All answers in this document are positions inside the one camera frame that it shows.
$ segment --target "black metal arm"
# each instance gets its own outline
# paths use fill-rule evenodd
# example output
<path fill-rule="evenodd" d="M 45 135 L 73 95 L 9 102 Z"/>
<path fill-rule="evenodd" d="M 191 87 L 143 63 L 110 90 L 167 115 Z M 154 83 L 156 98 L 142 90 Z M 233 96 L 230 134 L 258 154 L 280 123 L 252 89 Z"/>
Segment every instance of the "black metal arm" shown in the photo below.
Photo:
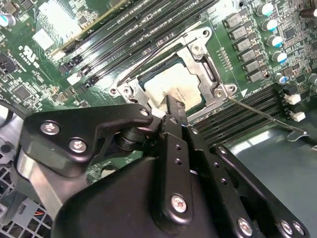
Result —
<path fill-rule="evenodd" d="M 60 186 L 63 178 L 77 186 L 58 196 L 49 184 L 63 198 L 53 238 L 310 237 L 228 149 L 207 147 L 188 125 L 181 102 L 166 97 L 160 108 L 167 112 L 162 119 L 129 104 L 39 113 L 25 120 L 15 162 L 20 175 L 42 201 L 35 172 L 47 181 L 56 176 Z M 50 131 L 43 130 L 47 123 Z M 91 186 L 77 183 L 90 164 L 133 150 L 143 151 L 143 158 Z"/>

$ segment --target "integrated circuit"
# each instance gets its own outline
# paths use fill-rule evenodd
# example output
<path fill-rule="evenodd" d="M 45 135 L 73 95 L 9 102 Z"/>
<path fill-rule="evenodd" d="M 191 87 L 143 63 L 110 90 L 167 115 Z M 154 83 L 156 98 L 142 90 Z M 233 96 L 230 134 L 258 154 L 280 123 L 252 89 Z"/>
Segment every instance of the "integrated circuit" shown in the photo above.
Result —
<path fill-rule="evenodd" d="M 285 31 L 285 37 L 286 37 L 286 39 L 289 39 L 289 38 L 291 38 L 291 37 L 293 37 L 293 36 L 295 36 L 295 30 L 294 30 L 294 28 L 291 28 L 291 29 Z"/>
<path fill-rule="evenodd" d="M 7 13 L 10 13 L 12 15 L 14 15 L 18 11 L 18 9 L 11 2 L 7 2 L 3 6 L 3 8 L 6 10 Z"/>
<path fill-rule="evenodd" d="M 241 39 L 240 41 L 234 44 L 235 48 L 238 51 L 244 51 L 251 46 L 251 42 L 248 38 Z"/>
<path fill-rule="evenodd" d="M 25 0 L 21 4 L 26 10 L 30 9 L 33 6 L 33 2 L 31 0 Z"/>
<path fill-rule="evenodd" d="M 283 70 L 283 73 L 285 76 L 291 76 L 293 74 L 293 67 L 287 67 L 286 69 Z"/>
<path fill-rule="evenodd" d="M 248 72 L 248 73 L 251 73 L 252 71 L 256 70 L 260 68 L 260 65 L 259 65 L 259 62 L 257 60 L 251 62 L 251 63 L 248 63 L 246 65 L 244 65 L 244 69 Z"/>
<path fill-rule="evenodd" d="M 317 49 L 317 41 L 315 41 L 315 42 L 312 43 L 312 48 L 313 48 L 314 50 Z"/>
<path fill-rule="evenodd" d="M 238 24 L 240 24 L 242 22 L 241 16 L 239 13 L 234 13 L 232 15 L 230 15 L 225 21 L 225 25 L 228 28 L 232 28 Z"/>
<path fill-rule="evenodd" d="M 254 74 L 251 74 L 251 75 L 249 76 L 249 80 L 250 80 L 250 82 L 252 82 L 252 83 L 254 83 L 254 82 L 256 82 L 256 81 L 258 81 L 258 80 L 260 80 L 260 79 L 263 79 L 263 75 L 262 75 L 262 73 L 261 73 L 260 71 L 254 73 Z"/>
<path fill-rule="evenodd" d="M 249 51 L 242 53 L 242 55 L 240 56 L 240 59 L 242 62 L 248 62 L 249 60 L 252 60 L 253 58 L 255 58 L 255 56 L 256 56 L 256 54 L 254 53 L 254 51 L 249 50 Z"/>
<path fill-rule="evenodd" d="M 230 32 L 232 39 L 238 40 L 239 38 L 245 36 L 247 34 L 247 30 L 244 26 L 240 26 L 233 31 Z"/>
<path fill-rule="evenodd" d="M 18 87 L 14 92 L 15 96 L 20 99 L 22 102 L 25 101 L 31 94 L 26 90 L 24 86 Z"/>

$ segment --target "motherboard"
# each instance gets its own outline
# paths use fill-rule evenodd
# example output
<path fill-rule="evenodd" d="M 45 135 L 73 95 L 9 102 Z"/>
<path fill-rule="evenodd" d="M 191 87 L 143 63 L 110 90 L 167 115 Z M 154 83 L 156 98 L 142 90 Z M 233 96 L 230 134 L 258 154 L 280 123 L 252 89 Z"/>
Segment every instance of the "motherboard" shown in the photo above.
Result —
<path fill-rule="evenodd" d="M 223 97 L 305 118 L 317 97 L 313 8 L 310 0 L 1 0 L 0 95 L 30 112 L 150 109 L 171 95 L 209 145 L 231 142 L 269 121 Z M 94 165 L 91 181 L 140 156 Z"/>

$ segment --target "screw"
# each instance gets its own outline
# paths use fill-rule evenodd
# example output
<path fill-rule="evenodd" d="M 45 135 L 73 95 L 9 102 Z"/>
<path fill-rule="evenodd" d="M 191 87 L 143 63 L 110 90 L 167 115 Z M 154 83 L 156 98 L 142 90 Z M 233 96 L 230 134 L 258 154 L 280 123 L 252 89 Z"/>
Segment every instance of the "screw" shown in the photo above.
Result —
<path fill-rule="evenodd" d="M 195 128 L 192 128 L 192 132 L 193 132 L 195 135 L 198 135 L 198 131 L 197 131 Z"/>
<path fill-rule="evenodd" d="M 56 135 L 59 133 L 59 127 L 55 123 L 46 122 L 41 125 L 41 131 L 47 135 Z"/>
<path fill-rule="evenodd" d="M 227 154 L 226 150 L 223 147 L 220 146 L 219 150 L 221 151 L 222 154 L 224 155 Z"/>
<path fill-rule="evenodd" d="M 140 109 L 140 113 L 142 114 L 142 115 L 144 115 L 144 116 L 148 116 L 150 113 L 147 111 L 147 110 L 145 110 L 145 109 Z"/>
<path fill-rule="evenodd" d="M 76 153 L 83 153 L 87 150 L 87 145 L 82 140 L 74 139 L 69 143 L 69 148 Z"/>
<path fill-rule="evenodd" d="M 239 218 L 238 225 L 246 236 L 252 236 L 252 228 L 246 220 L 244 220 L 243 218 Z"/>
<path fill-rule="evenodd" d="M 286 221 L 281 221 L 281 225 L 287 234 L 292 235 L 293 231 L 290 225 Z"/>
<path fill-rule="evenodd" d="M 215 90 L 215 94 L 218 98 L 221 98 L 223 95 L 223 90 L 222 89 L 217 89 Z"/>
<path fill-rule="evenodd" d="M 125 95 L 131 95 L 132 91 L 130 87 L 124 87 L 123 92 Z"/>
<path fill-rule="evenodd" d="M 297 223 L 297 222 L 293 222 L 293 225 L 295 227 L 295 229 L 302 235 L 305 235 L 305 232 L 303 231 L 303 229 L 301 228 L 301 226 Z"/>
<path fill-rule="evenodd" d="M 185 200 L 178 195 L 172 196 L 171 203 L 172 203 L 173 208 L 179 213 L 183 213 L 187 209 L 187 205 L 186 205 Z"/>
<path fill-rule="evenodd" d="M 191 49 L 194 55 L 199 55 L 202 52 L 202 49 L 197 45 L 192 45 Z"/>

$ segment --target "capacitor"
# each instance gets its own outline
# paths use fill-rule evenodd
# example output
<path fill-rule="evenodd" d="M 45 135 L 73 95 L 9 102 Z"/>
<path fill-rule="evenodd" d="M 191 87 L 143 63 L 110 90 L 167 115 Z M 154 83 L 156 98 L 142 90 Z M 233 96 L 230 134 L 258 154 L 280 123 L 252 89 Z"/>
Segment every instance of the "capacitor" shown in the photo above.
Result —
<path fill-rule="evenodd" d="M 11 27 L 16 24 L 15 17 L 8 13 L 1 13 L 0 14 L 0 26 L 3 27 Z"/>
<path fill-rule="evenodd" d="M 287 54 L 281 51 L 275 51 L 272 54 L 272 60 L 279 63 L 284 63 L 287 60 Z"/>
<path fill-rule="evenodd" d="M 316 85 L 312 85 L 312 86 L 311 86 L 311 91 L 312 91 L 313 93 L 316 93 L 316 94 L 317 94 L 317 86 L 316 86 Z"/>
<path fill-rule="evenodd" d="M 280 36 L 271 35 L 266 40 L 266 44 L 268 46 L 273 46 L 273 47 L 281 47 L 282 43 L 283 43 L 283 38 Z"/>
<path fill-rule="evenodd" d="M 270 16 L 273 13 L 273 5 L 271 3 L 262 3 L 258 6 L 258 16 Z"/>
<path fill-rule="evenodd" d="M 262 22 L 261 28 L 264 31 L 274 31 L 278 26 L 278 23 L 274 19 L 266 19 Z"/>
<path fill-rule="evenodd" d="M 308 80 L 309 80 L 309 82 L 310 82 L 312 85 L 317 86 L 317 74 L 312 73 L 312 74 L 308 77 Z"/>
<path fill-rule="evenodd" d="M 278 82 L 279 84 L 284 84 L 287 81 L 287 77 L 284 76 L 281 73 L 277 73 L 274 77 L 274 79 L 276 80 L 276 82 Z"/>
<path fill-rule="evenodd" d="M 317 17 L 317 9 L 315 8 L 304 9 L 301 11 L 300 16 L 302 18 Z"/>

